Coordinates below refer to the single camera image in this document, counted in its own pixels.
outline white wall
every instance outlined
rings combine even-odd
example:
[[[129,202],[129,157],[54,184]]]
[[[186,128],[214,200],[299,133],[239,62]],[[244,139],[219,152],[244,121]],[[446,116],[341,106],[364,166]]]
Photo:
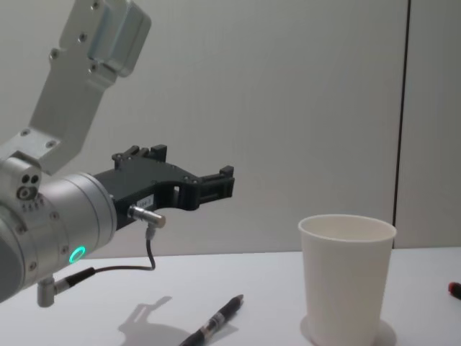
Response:
[[[133,144],[165,143],[195,174],[234,165],[233,199],[165,211],[159,254],[299,249],[297,222],[317,213],[392,220],[406,1],[138,3],[153,19],[139,64],[62,174],[109,169]],[[0,6],[6,140],[32,114],[71,1]],[[139,224],[98,253],[137,254]]]
[[[461,246],[461,1],[414,1],[398,247]]]

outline cup rim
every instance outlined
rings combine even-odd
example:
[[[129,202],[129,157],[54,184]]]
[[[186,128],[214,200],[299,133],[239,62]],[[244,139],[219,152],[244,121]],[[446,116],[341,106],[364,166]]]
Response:
[[[355,219],[360,219],[360,220],[367,220],[367,221],[373,221],[375,223],[380,223],[386,227],[388,227],[391,231],[392,231],[392,235],[390,236],[386,236],[386,237],[383,237],[381,239],[373,239],[373,240],[366,240],[366,239],[363,239],[363,240],[352,240],[352,239],[340,239],[340,238],[333,238],[333,237],[330,237],[330,236],[321,236],[321,235],[318,235],[318,234],[315,234],[315,233],[312,233],[312,232],[309,232],[309,231],[306,231],[304,228],[303,228],[303,224],[306,222],[306,221],[311,221],[311,220],[318,220],[318,219],[321,219],[321,218],[355,218]],[[314,238],[317,238],[317,239],[323,239],[323,240],[329,240],[329,241],[337,241],[337,242],[341,242],[341,243],[353,243],[353,244],[369,244],[369,243],[380,243],[382,241],[389,241],[391,239],[394,239],[395,236],[397,235],[397,229],[391,225],[390,223],[388,222],[385,222],[383,220],[380,220],[378,218],[369,218],[367,216],[360,216],[360,215],[351,215],[351,214],[323,214],[323,215],[315,215],[315,216],[309,216],[307,218],[304,218],[303,220],[301,220],[299,222],[299,224],[297,225],[297,228],[300,230],[301,233],[305,233],[305,234],[308,234],[309,236],[312,236]]]

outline cable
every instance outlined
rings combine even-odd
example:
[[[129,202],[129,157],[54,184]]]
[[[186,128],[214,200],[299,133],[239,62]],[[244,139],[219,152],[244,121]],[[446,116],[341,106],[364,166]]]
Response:
[[[150,267],[142,267],[142,266],[136,266],[136,265],[116,265],[113,267],[103,267],[103,268],[96,269],[95,273],[109,272],[110,270],[146,270],[146,271],[151,272],[156,269],[156,261],[153,258],[151,241],[149,240],[146,240],[146,250],[147,250],[147,255],[149,257],[149,261],[151,261]]]
[[[136,265],[117,265],[113,267],[103,267],[99,269],[94,269],[93,267],[90,267],[76,274],[69,275],[68,277],[56,283],[55,285],[56,294],[59,294],[65,290],[68,290],[71,287],[74,287],[77,283],[81,283],[82,281],[90,278],[91,276],[97,274],[98,272],[109,272],[111,270],[145,270],[149,272],[154,271],[156,269],[156,261],[153,258],[150,239],[146,240],[146,250],[147,250],[149,261],[151,262],[150,267],[143,267],[143,266],[136,266]]]

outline teal led light ring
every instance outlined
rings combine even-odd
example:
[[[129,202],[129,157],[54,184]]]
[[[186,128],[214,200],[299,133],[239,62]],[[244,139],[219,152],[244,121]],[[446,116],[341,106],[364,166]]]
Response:
[[[69,257],[69,263],[75,263],[81,259],[86,252],[86,247],[77,247]]]

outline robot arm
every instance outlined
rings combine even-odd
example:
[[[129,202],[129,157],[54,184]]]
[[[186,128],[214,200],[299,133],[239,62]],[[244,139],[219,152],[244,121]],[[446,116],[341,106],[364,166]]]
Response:
[[[28,128],[0,148],[48,174],[80,152],[104,91],[131,74],[151,20],[127,0],[75,2]]]
[[[162,227],[159,208],[229,198],[233,168],[197,177],[166,147],[115,154],[115,168],[40,186],[80,151],[104,91],[134,69],[151,21],[131,0],[76,0],[28,128],[0,147],[0,303],[39,283],[39,305],[68,287],[53,274],[134,221]]]

